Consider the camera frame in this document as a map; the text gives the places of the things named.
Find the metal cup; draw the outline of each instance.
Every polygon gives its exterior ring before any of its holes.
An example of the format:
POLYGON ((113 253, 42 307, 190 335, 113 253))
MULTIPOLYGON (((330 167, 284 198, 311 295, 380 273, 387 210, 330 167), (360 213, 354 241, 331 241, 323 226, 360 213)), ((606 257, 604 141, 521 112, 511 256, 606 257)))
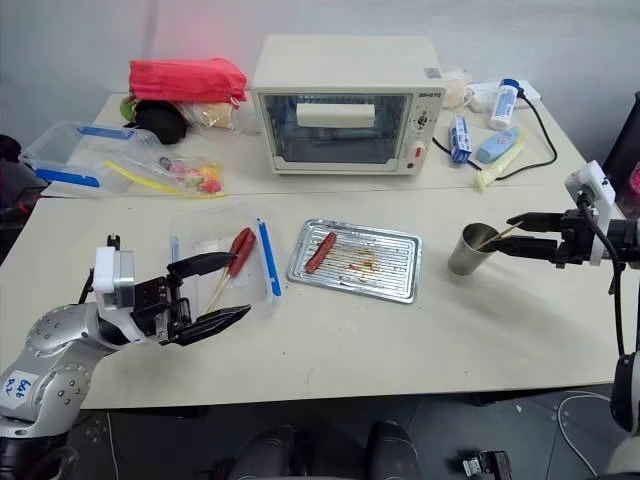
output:
POLYGON ((497 234, 498 231, 495 228, 484 223, 472 223, 464 227, 458 244, 449 257, 449 270, 457 275, 471 275, 496 251, 493 242, 483 247, 481 251, 476 250, 476 247, 497 234))

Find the oven knob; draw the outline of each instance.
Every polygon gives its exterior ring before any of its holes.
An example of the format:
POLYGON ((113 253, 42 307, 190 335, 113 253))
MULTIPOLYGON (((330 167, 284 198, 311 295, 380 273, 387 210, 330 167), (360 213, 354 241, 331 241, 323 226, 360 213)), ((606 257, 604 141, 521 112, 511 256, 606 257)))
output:
POLYGON ((408 160, 422 160, 424 155, 424 142, 413 142, 409 147, 408 160))

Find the chopstick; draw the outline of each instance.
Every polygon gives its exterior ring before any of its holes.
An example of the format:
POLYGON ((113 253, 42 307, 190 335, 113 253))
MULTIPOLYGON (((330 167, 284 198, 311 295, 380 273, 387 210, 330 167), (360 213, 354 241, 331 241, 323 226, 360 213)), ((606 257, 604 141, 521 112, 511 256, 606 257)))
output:
POLYGON ((475 250, 482 250, 484 247, 486 247, 487 245, 489 245, 491 242, 495 242, 496 240, 501 239, 502 237, 504 237, 507 233, 511 232, 512 230, 515 230, 516 228, 518 228, 520 225, 522 225, 522 223, 524 222, 524 220, 516 223, 515 225, 511 225, 509 228, 507 228, 506 230, 500 232, 497 235, 494 235, 493 237, 491 237, 489 240, 482 242, 480 244, 479 247, 476 247, 475 250))

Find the white bottle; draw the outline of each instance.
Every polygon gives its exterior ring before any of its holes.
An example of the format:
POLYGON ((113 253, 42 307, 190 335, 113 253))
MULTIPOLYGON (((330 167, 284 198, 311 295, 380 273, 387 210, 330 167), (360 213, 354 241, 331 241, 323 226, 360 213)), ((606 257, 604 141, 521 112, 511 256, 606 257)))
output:
POLYGON ((493 105, 491 118, 489 119, 490 128, 494 130, 509 128, 511 113, 518 98, 518 88, 520 88, 520 84, 511 78, 505 78, 500 82, 496 103, 493 105))

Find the oven window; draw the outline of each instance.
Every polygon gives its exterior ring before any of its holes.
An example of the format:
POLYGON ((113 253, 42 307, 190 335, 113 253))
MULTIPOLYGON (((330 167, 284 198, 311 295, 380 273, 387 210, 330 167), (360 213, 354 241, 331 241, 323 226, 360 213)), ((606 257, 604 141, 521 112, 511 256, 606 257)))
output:
POLYGON ((384 164, 396 156, 408 97, 265 95, 275 154, 286 162, 384 164))

